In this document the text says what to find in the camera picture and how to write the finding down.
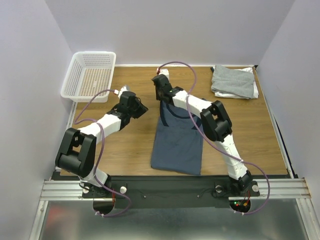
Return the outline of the blue printed tank top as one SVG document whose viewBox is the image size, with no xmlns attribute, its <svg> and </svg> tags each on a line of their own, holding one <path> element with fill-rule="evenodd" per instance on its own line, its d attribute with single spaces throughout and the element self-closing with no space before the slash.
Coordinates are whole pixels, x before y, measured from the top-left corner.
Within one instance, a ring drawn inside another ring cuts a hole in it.
<svg viewBox="0 0 320 240">
<path fill-rule="evenodd" d="M 199 117 L 160 102 L 159 119 L 150 165 L 153 169 L 199 176 L 202 168 L 203 137 Z"/>
</svg>

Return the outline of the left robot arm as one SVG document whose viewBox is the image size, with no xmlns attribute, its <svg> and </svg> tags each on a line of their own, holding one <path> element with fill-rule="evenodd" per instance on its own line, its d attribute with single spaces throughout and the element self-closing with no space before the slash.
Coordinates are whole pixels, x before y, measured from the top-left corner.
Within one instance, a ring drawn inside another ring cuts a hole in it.
<svg viewBox="0 0 320 240">
<path fill-rule="evenodd" d="M 75 125 L 86 121 L 91 124 L 79 129 L 68 128 L 57 152 L 55 165 L 84 180 L 79 186 L 85 194 L 94 190 L 100 197 L 112 193 L 127 198 L 125 193 L 111 189 L 111 176 L 101 171 L 98 165 L 104 152 L 105 138 L 121 131 L 131 119 L 138 119 L 148 108 L 134 92 L 125 90 L 116 94 L 119 103 L 99 120 L 76 117 Z"/>
</svg>

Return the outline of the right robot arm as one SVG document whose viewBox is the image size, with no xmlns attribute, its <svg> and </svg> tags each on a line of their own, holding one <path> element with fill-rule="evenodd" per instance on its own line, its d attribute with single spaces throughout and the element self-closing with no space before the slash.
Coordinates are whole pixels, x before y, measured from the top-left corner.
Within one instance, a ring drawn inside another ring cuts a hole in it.
<svg viewBox="0 0 320 240">
<path fill-rule="evenodd" d="M 213 142 L 214 148 L 223 155 L 231 192 L 235 195 L 246 192 L 253 177 L 237 150 L 232 135 L 232 122 L 222 102 L 210 102 L 195 97 L 180 87 L 172 87 L 164 74 L 155 76 L 152 81 L 157 100 L 187 110 L 191 116 L 200 118 L 204 138 Z"/>
</svg>

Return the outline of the white plastic laundry basket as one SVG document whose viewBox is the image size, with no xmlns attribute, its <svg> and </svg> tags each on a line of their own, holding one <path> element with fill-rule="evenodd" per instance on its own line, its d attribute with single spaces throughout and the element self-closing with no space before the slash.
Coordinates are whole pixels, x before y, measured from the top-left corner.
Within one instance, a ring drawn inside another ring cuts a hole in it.
<svg viewBox="0 0 320 240">
<path fill-rule="evenodd" d="M 74 53 L 65 75 L 60 95 L 76 103 L 108 101 L 116 54 L 112 51 L 78 51 Z"/>
</svg>

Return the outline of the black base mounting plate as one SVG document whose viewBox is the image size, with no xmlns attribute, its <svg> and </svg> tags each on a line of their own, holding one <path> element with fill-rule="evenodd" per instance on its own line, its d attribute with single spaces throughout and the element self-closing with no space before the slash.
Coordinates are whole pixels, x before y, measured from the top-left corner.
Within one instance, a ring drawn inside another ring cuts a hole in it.
<svg viewBox="0 0 320 240">
<path fill-rule="evenodd" d="M 133 209 L 229 208 L 230 198 L 260 195 L 256 181 L 240 190 L 227 175 L 112 176 L 111 189 L 118 192 L 122 187 Z"/>
</svg>

